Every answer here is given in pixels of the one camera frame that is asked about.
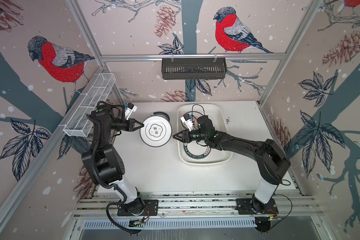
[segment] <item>white table surface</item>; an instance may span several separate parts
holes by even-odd
[[[265,141],[272,139],[266,123],[255,101],[207,102],[217,105],[224,119],[229,118],[227,133],[248,140]],[[137,111],[131,118],[143,122],[154,111],[164,111],[170,117],[172,135],[177,132],[177,109],[179,103],[134,103]],[[140,132],[125,132],[115,138],[114,147],[125,165],[129,182],[141,192],[158,194],[207,194],[256,190],[260,181],[257,163],[249,157],[233,153],[232,159],[214,166],[190,166],[178,155],[177,140],[171,138],[164,146],[150,147],[140,137]],[[287,172],[283,179],[290,182]],[[295,189],[279,185],[279,190]],[[114,192],[99,187],[98,193]]]

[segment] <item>mounting plate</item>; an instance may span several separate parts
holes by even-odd
[[[252,210],[252,204],[250,198],[236,199],[237,210],[239,215],[253,215],[256,214]],[[274,199],[270,199],[268,203],[269,208],[263,212],[263,214],[275,215],[279,213]]]
[[[157,216],[157,209],[158,209],[158,200],[144,200],[144,205],[146,207],[148,207],[149,209],[149,215],[150,216]],[[129,216],[133,216],[133,217],[137,217],[135,215],[133,215],[131,212],[125,212],[124,209],[120,209],[117,211],[117,215],[119,217],[129,217]],[[148,216],[148,212],[144,209],[143,210],[143,213],[140,214],[138,217],[141,217],[141,216]]]

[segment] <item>red bird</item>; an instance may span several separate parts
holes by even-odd
[[[236,16],[232,7],[219,9],[213,18],[216,20],[216,41],[227,51],[258,48],[266,53],[272,53],[253,36],[249,27],[245,26]]]
[[[35,36],[29,41],[28,51],[31,59],[33,61],[37,59],[54,79],[75,84],[75,90],[71,96],[75,92],[79,93],[76,90],[76,80],[84,74],[85,65],[95,59],[72,48],[60,47],[48,42],[41,36]]]

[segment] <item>white wire basket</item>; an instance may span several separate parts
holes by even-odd
[[[115,76],[112,73],[100,73],[93,86],[86,93],[79,107],[64,127],[68,136],[87,137],[93,123],[87,119],[87,114],[95,109],[99,101],[105,101],[112,86],[115,84]]]

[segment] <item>bird head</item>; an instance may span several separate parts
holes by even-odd
[[[47,42],[42,36],[35,36],[28,42],[29,56],[33,61],[36,59],[39,61],[44,60],[41,47]]]
[[[236,11],[233,7],[223,7],[220,8],[217,13],[215,14],[214,20],[217,20],[217,22],[221,23],[223,19],[228,15],[235,15]]]

